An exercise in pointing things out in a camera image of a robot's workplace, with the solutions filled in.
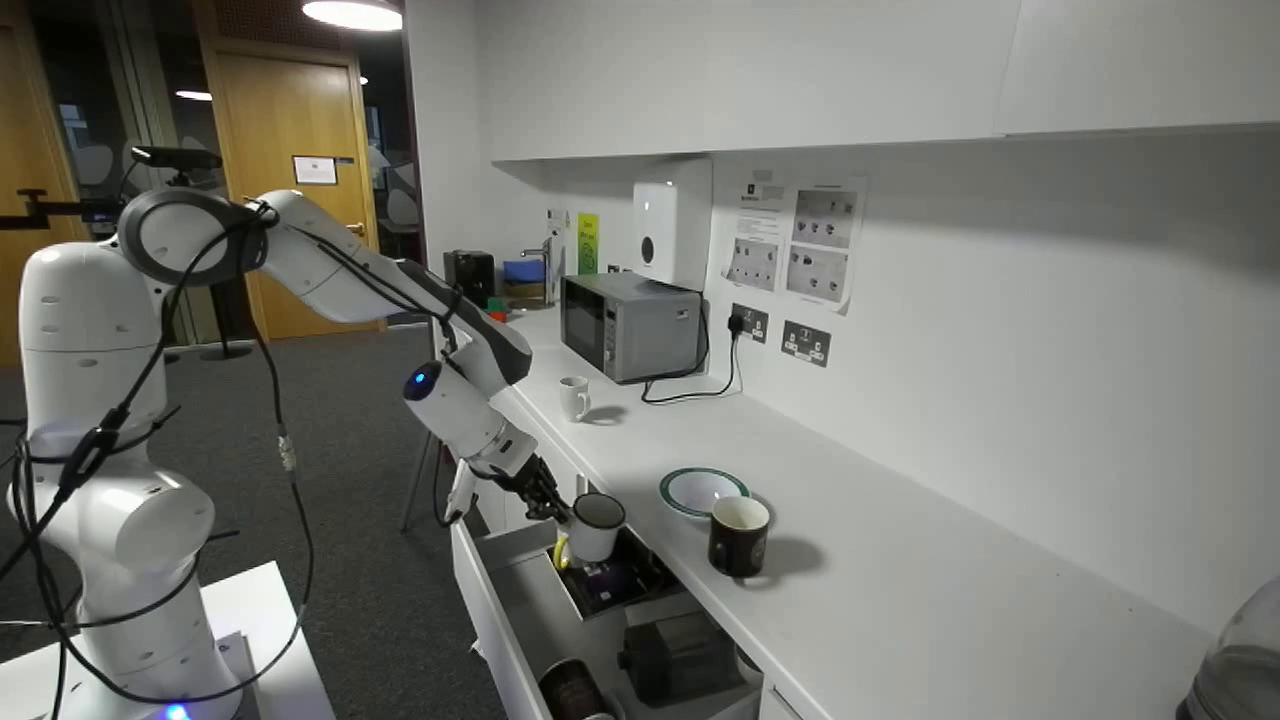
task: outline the lid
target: lid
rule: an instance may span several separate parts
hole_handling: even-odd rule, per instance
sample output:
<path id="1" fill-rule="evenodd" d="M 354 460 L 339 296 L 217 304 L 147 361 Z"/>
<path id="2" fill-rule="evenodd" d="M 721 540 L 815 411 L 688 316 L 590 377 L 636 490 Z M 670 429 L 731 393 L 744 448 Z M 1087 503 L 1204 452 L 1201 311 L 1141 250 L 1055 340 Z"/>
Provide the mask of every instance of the lid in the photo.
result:
<path id="1" fill-rule="evenodd" d="M 571 515 L 593 530 L 625 530 L 628 508 L 615 498 L 576 498 Z"/>

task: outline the kettle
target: kettle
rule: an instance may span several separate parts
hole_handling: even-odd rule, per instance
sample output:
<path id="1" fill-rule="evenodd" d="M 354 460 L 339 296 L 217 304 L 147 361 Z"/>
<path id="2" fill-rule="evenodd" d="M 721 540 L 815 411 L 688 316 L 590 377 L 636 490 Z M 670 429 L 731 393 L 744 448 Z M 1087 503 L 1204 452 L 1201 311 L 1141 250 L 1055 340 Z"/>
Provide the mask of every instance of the kettle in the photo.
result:
<path id="1" fill-rule="evenodd" d="M 1265 586 L 1204 657 L 1178 720 L 1280 716 L 1280 575 Z"/>

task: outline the wall-mounted cabinet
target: wall-mounted cabinet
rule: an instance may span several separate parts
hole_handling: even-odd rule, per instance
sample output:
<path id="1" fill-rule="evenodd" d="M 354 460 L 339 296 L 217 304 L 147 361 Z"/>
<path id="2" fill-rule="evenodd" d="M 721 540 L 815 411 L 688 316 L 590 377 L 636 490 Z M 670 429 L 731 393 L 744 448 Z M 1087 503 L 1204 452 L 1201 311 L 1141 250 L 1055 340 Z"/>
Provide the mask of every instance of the wall-mounted cabinet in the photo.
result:
<path id="1" fill-rule="evenodd" d="M 1017 0 L 481 3 L 494 160 L 973 139 Z"/>
<path id="2" fill-rule="evenodd" d="M 1025 0 L 1006 132 L 1280 122 L 1275 0 Z"/>

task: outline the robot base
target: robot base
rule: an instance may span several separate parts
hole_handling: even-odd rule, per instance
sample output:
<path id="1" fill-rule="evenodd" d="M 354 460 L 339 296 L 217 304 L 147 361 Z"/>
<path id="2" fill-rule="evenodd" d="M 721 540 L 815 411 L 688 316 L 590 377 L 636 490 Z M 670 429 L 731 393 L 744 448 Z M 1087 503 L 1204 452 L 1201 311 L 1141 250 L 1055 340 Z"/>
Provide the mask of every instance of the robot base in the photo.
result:
<path id="1" fill-rule="evenodd" d="M 232 633 L 217 641 L 224 664 L 232 667 L 236 686 L 246 686 L 253 667 L 249 635 Z M 253 686 L 246 691 L 207 701 L 207 706 L 132 706 L 117 691 L 109 691 L 98 677 L 90 677 L 68 657 L 68 680 L 63 680 L 63 720 L 258 720 Z"/>

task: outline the countertop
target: countertop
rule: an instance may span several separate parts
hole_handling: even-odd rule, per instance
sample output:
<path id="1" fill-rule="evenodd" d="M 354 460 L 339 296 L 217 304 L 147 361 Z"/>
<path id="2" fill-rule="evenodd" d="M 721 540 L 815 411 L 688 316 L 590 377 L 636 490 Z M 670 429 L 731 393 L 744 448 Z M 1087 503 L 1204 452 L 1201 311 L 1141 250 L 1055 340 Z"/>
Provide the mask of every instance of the countertop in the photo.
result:
<path id="1" fill-rule="evenodd" d="M 1170 720 L 1211 635 L 1064 556 L 947 503 L 770 403 L 642 403 L 560 346 L 558 311 L 514 320 L 533 377 L 496 399 L 558 438 L 628 503 L 730 635 L 814 716 L 870 720 Z M 614 426 L 570 420 L 560 377 L 584 377 Z M 659 501 L 671 467 L 724 467 L 778 508 L 763 575 L 710 564 L 710 530 Z"/>

